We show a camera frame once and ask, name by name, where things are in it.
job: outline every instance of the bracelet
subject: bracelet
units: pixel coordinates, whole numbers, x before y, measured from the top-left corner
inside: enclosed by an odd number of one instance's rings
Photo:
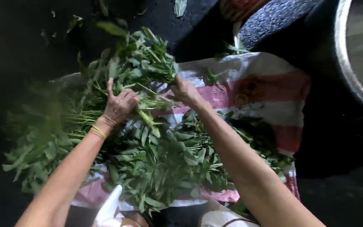
[[[105,134],[102,130],[98,129],[98,127],[96,127],[96,126],[92,125],[92,128],[93,128],[94,130],[96,130],[96,131],[100,132],[100,134],[102,134],[102,136],[103,136],[104,138],[107,138],[106,134]]]
[[[102,132],[100,129],[98,129],[96,126],[92,126],[92,128],[89,130],[92,134],[95,134],[99,137],[102,137],[102,139],[106,139],[106,135],[104,132]]]
[[[89,130],[89,132],[90,133],[92,133],[92,134],[94,134],[94,135],[97,135],[98,137],[101,137],[102,139],[104,139],[104,137],[98,132],[98,133],[96,133],[94,130],[93,130],[93,128],[91,128],[90,130]]]

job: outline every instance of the leafy green vegetable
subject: leafy green vegetable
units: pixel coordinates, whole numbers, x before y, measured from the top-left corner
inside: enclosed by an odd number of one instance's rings
[[[151,115],[154,109],[174,104],[152,85],[174,83],[178,67],[174,57],[166,53],[167,41],[148,28],[129,34],[111,22],[98,22],[97,26],[120,37],[116,51],[103,50],[100,58],[87,66],[78,55],[84,86],[63,88],[54,82],[30,87],[31,95],[26,97],[31,100],[15,113],[8,113],[5,131],[14,143],[6,153],[9,164],[3,165],[3,170],[15,169],[14,181],[23,180],[23,191],[37,193],[103,114],[107,80],[113,78],[114,95],[133,88],[141,102],[133,112],[137,117],[128,123],[130,127],[106,139],[89,174],[99,171],[95,164],[106,164],[110,179],[102,185],[111,191],[121,184],[121,196],[141,211],[159,210],[180,195],[196,197],[200,188],[234,188],[195,112],[187,112],[175,128]],[[246,117],[242,121],[267,129],[259,119]],[[276,173],[292,163],[277,153],[267,136],[235,130]]]
[[[108,4],[105,3],[105,0],[99,0],[100,10],[102,11],[105,17],[108,17]]]
[[[142,15],[144,15],[145,12],[146,12],[146,8],[141,13],[137,13],[137,15],[142,16]]]
[[[208,77],[208,80],[210,81],[210,84],[211,85],[215,85],[216,83],[218,83],[218,76],[217,75],[214,75],[212,72],[211,72],[211,69],[208,68],[208,74],[207,74],[207,77]]]
[[[67,34],[72,31],[75,26],[82,27],[83,26],[83,18],[78,17],[77,15],[72,15],[72,19],[69,21]]]
[[[186,7],[187,7],[187,0],[176,0],[174,7],[174,13],[176,17],[183,16]]]
[[[127,32],[124,29],[109,21],[99,21],[96,23],[96,27],[104,29],[112,36],[127,36]]]

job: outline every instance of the silver bowl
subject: silver bowl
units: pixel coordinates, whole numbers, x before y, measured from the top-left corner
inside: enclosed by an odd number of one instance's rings
[[[344,81],[363,104],[363,0],[340,0],[334,31]]]

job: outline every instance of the dark floor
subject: dark floor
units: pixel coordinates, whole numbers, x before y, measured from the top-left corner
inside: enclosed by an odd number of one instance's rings
[[[126,19],[130,31],[149,27],[169,40],[168,51],[177,62],[213,57],[219,40],[231,40],[232,23],[220,17],[216,0],[189,1],[182,18],[174,17],[174,0],[112,3],[110,20]],[[329,52],[336,3],[272,0],[246,22],[241,34],[246,47],[278,55],[313,76],[303,142],[296,155],[301,200],[327,226],[351,227],[363,225],[363,106],[340,82]],[[144,15],[136,14],[145,8]],[[85,18],[84,26],[63,38],[72,14]],[[78,51],[88,62],[114,46],[115,38],[94,27],[101,18],[94,0],[0,1],[0,126],[21,94],[23,81],[76,72]],[[45,46],[41,29],[50,35],[57,32],[58,38]],[[6,150],[0,131],[0,164]],[[32,199],[20,192],[19,183],[11,182],[13,176],[0,166],[0,226],[13,225]],[[200,209],[167,209],[165,217],[158,217],[158,226],[191,226],[184,221],[194,222]],[[73,207],[67,226],[90,226],[95,213]]]

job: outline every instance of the pink stripe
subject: pink stripe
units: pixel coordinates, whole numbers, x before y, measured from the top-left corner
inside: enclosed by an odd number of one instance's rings
[[[298,185],[296,183],[296,176],[290,177],[288,174],[285,174],[286,182],[285,186],[294,194],[294,196],[300,200],[299,191],[298,191]]]
[[[259,76],[258,89],[260,92],[255,97],[250,97],[251,102],[264,101],[302,101],[305,100],[310,90],[310,77],[302,71],[293,71],[287,74]],[[251,80],[251,77],[241,80],[224,82],[214,86],[200,86],[197,90],[214,109],[236,106],[236,95],[241,91],[240,86]],[[173,95],[172,91],[164,94]],[[181,105],[163,114],[180,114],[189,110]]]
[[[296,153],[302,140],[302,128],[296,126],[272,125],[277,148]]]

